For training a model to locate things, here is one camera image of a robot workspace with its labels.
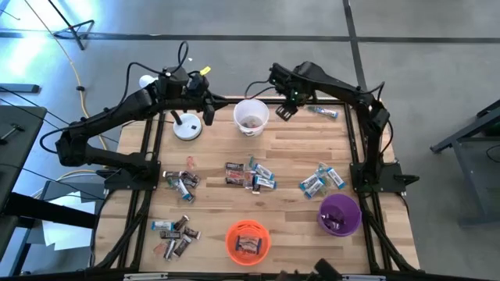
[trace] metal stand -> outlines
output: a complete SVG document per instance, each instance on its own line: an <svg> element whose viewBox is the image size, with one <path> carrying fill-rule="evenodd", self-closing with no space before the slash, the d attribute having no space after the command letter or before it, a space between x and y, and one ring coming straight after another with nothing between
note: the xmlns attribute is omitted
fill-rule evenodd
<svg viewBox="0 0 500 281"><path fill-rule="evenodd" d="M433 153L439 153L445 148L450 148L454 142L463 137L472 137L489 126L500 122L500 100L477 113L478 118L474 123L459 130L453 135L430 147Z"/></svg>
<svg viewBox="0 0 500 281"><path fill-rule="evenodd" d="M2 214L94 228L96 215L12 192Z"/></svg>
<svg viewBox="0 0 500 281"><path fill-rule="evenodd" d="M462 227L500 222L500 213L495 210L495 203L491 200L491 191L496 189L495 183L498 182L498 172L495 170L497 163L491 162L485 155L489 147L500 144L500 138L472 137L500 122L500 100L478 112L477 117L469 126L430 147L433 153L453 148L466 185L479 209L477 217L459 220Z"/></svg>
<svg viewBox="0 0 500 281"><path fill-rule="evenodd" d="M48 0L48 2L50 3L50 5L52 5L52 7L55 9L55 11L61 16L62 20L64 20L64 22L68 26L67 28L65 28L63 30L59 30L59 31L54 32L53 33L54 36L61 37L61 36L59 36L60 34L67 33L69 31L73 35L74 39L77 41L77 44L80 47L80 50L83 51L85 49L85 47L81 43L81 40L87 39L87 33L90 32L90 30L94 26L95 21L94 20L87 20L87 21L84 21L83 23L78 23L78 24L75 24L75 25L71 25L70 22L68 22L68 20L57 9L57 7L54 5L54 3L52 3L52 0ZM87 30L85 31L86 34L80 34L79 35L78 31L80 30L80 28L82 26L84 26L84 25L87 25L87 24L89 26L88 26Z"/></svg>

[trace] pile of candy bars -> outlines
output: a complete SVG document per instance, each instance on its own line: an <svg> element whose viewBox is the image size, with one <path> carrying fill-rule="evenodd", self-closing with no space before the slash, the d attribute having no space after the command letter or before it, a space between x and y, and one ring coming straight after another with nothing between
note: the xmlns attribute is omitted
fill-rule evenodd
<svg viewBox="0 0 500 281"><path fill-rule="evenodd" d="M260 194L261 187L272 190L277 188L273 172L259 163L254 163L253 156L248 165L226 163L226 184L243 186L252 190L253 194Z"/></svg>
<svg viewBox="0 0 500 281"><path fill-rule="evenodd" d="M335 172L334 168L320 163L313 175L301 182L298 187L304 191L304 195L308 199L311 199L318 191L321 191L324 195L327 187L332 187L334 183L338 189L345 186L344 180Z"/></svg>
<svg viewBox="0 0 500 281"><path fill-rule="evenodd" d="M177 191L179 191L182 199L191 203L195 200L195 196L186 187L195 189L200 182L199 176L196 176L194 173L190 173L188 171L164 171L163 178L166 179L170 187L175 188L177 189Z"/></svg>
<svg viewBox="0 0 500 281"><path fill-rule="evenodd" d="M195 231L185 226L189 221L187 215L183 215L178 222L155 221L151 225L151 229L159 230L159 236L162 239L170 239L168 244L162 242L158 245L154 252L162 252L163 257L170 261L172 255L180 257L193 239L200 240L202 233Z"/></svg>

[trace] bracket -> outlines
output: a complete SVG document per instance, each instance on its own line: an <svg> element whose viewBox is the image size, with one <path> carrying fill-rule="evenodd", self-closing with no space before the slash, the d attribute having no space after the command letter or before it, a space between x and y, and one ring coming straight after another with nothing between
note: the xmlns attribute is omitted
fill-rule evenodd
<svg viewBox="0 0 500 281"><path fill-rule="evenodd" d="M380 168L379 182L368 184L363 182L362 168L364 163L351 163L352 185L356 193L365 192L406 192L406 186L419 180L418 176L403 175L399 163L383 164Z"/></svg>

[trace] purple bowl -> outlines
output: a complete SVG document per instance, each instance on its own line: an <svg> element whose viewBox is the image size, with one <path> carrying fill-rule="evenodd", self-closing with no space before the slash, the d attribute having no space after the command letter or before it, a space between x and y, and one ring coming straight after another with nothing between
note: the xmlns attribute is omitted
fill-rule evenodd
<svg viewBox="0 0 500 281"><path fill-rule="evenodd" d="M334 223L330 220L322 218L322 215L336 218L340 222L338 223L338 229L334 228ZM361 223L361 210L349 196L333 194L321 202L318 223L327 233L336 237L346 237L358 229Z"/></svg>

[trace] white paper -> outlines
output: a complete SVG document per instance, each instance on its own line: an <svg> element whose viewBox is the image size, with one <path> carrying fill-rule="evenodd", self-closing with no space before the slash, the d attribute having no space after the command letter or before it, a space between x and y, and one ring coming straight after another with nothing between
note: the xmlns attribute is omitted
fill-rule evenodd
<svg viewBox="0 0 500 281"><path fill-rule="evenodd" d="M70 205L67 207L74 208L87 213L94 213L95 202L82 203L77 206ZM77 247L87 247L91 244L92 229L79 226L70 227L70 236L55 242L54 250L73 249Z"/></svg>
<svg viewBox="0 0 500 281"><path fill-rule="evenodd" d="M50 202L53 204L56 204L56 205L60 205L60 206L81 204L80 191L72 192L68 195L73 195L73 196L63 196L63 197L54 199ZM65 233L60 233L57 230L57 226L55 226L55 225L59 225L59 223L42 221L42 226L43 226L43 230L44 230L44 238L45 238L45 246L54 244L55 240L57 240L57 238L59 236L65 235Z"/></svg>
<svg viewBox="0 0 500 281"><path fill-rule="evenodd" d="M55 242L54 250L73 249L78 247L88 247L91 244L92 229L81 229L74 231L70 238L65 240L58 240Z"/></svg>
<svg viewBox="0 0 500 281"><path fill-rule="evenodd" d="M61 197L51 203L63 205L82 212L94 214L95 202L81 203L80 192L70 195L78 197ZM55 250L63 250L90 245L92 229L79 226L68 226L61 223L43 221L45 245L55 244Z"/></svg>

